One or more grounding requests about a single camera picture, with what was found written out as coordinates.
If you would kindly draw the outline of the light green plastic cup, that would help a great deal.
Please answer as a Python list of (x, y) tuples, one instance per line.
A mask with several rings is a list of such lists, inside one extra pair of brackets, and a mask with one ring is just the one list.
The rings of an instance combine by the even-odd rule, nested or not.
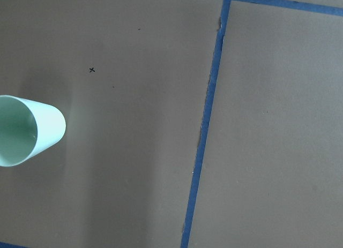
[(1, 166), (17, 166), (59, 142), (63, 114), (49, 104), (1, 96)]

